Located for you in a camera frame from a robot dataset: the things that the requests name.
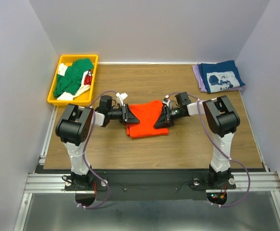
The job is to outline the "orange t shirt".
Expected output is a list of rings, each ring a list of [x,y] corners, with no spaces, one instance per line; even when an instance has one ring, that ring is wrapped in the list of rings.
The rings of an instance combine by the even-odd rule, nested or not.
[[[127,124],[126,134],[132,139],[168,135],[168,128],[154,128],[154,124],[161,115],[162,106],[162,102],[159,100],[129,105],[131,112],[140,122]]]

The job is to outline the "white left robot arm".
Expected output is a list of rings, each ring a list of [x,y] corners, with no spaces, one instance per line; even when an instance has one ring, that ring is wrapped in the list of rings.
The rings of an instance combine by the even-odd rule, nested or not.
[[[127,93],[116,93],[118,106],[113,106],[113,98],[100,96],[97,108],[80,107],[68,104],[55,128],[56,135],[64,144],[71,163],[70,175],[64,175],[66,191],[87,191],[97,188],[98,177],[92,172],[92,166],[86,155],[86,147],[96,126],[106,127],[110,120],[122,124],[138,124],[140,120],[131,112],[124,100]]]

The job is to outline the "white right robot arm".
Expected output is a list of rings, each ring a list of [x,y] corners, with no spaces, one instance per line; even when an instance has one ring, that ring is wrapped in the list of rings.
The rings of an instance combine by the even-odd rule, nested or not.
[[[175,95],[178,106],[172,108],[169,95],[162,101],[161,114],[154,124],[154,128],[168,128],[174,125],[176,119],[187,116],[206,116],[208,127],[213,137],[208,137],[213,144],[213,156],[209,165],[207,182],[213,188],[224,185],[231,178],[230,157],[231,143],[237,127],[240,125],[240,117],[227,96],[217,97],[211,100],[190,100],[191,95],[180,92]]]

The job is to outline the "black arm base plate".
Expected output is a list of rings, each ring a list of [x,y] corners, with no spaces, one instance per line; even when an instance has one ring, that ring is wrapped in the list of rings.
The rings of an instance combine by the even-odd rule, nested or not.
[[[80,187],[75,183],[65,184],[65,191],[93,193],[97,200],[149,201],[149,200],[206,200],[207,192],[236,188],[230,176],[215,184],[209,182],[207,169],[97,169],[97,178],[88,174],[87,183]]]

